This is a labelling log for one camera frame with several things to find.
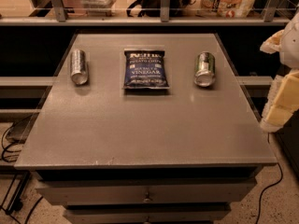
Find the gray tabletop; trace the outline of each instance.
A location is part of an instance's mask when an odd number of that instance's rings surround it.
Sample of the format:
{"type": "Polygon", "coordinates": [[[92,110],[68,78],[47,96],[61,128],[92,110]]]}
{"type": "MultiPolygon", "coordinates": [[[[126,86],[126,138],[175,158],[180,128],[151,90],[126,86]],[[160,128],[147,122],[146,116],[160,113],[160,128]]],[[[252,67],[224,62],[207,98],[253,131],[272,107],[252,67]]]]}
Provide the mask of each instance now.
{"type": "Polygon", "coordinates": [[[68,54],[18,169],[238,166],[276,163],[213,34],[78,35],[89,83],[75,86],[68,54]],[[126,92],[124,49],[164,49],[169,93],[126,92]],[[216,82],[193,83],[195,58],[216,58],[216,82]]]}

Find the desk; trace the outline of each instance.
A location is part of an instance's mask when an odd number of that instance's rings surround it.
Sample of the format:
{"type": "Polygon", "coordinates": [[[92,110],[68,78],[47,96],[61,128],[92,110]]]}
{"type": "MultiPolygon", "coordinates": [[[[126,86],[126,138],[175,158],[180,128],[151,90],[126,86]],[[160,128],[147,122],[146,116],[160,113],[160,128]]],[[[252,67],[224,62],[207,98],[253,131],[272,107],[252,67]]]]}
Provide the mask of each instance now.
{"type": "Polygon", "coordinates": [[[78,34],[89,83],[70,53],[16,163],[72,223],[212,221],[276,158],[213,34],[78,34]],[[164,49],[169,91],[125,91],[124,49],[164,49]],[[202,51],[216,82],[193,83],[202,51]]]}

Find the drawer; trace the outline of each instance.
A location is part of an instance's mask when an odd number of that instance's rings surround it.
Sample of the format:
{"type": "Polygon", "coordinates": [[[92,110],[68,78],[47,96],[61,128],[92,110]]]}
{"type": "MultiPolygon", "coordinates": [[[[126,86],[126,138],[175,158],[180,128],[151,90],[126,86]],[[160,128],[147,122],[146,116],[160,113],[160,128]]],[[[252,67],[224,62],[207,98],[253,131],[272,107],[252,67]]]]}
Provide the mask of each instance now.
{"type": "Polygon", "coordinates": [[[53,205],[237,202],[255,186],[248,180],[69,181],[39,183],[53,205]]]}
{"type": "Polygon", "coordinates": [[[115,223],[197,223],[224,218],[230,207],[224,203],[177,205],[99,206],[65,210],[64,217],[74,224],[115,223]]]}

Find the black snack bag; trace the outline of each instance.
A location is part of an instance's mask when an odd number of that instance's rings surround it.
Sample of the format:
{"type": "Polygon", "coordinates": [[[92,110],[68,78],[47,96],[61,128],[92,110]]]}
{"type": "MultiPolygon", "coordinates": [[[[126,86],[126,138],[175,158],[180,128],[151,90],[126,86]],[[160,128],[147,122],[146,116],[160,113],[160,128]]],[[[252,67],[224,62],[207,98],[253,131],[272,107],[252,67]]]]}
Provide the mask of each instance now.
{"type": "Polygon", "coordinates": [[[125,89],[169,89],[164,50],[125,50],[125,89]]]}

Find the silver can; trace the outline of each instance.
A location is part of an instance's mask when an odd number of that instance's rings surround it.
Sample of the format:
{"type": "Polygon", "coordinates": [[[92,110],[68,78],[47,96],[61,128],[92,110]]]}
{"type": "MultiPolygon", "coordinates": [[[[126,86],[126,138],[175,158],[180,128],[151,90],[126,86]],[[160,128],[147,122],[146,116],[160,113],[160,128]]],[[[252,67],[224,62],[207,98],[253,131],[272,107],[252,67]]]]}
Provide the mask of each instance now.
{"type": "Polygon", "coordinates": [[[70,76],[76,85],[82,85],[88,80],[86,56],[81,49],[74,49],[71,53],[70,76]]]}
{"type": "Polygon", "coordinates": [[[194,83],[208,87],[215,82],[215,57],[209,52],[202,52],[196,58],[194,83]]]}

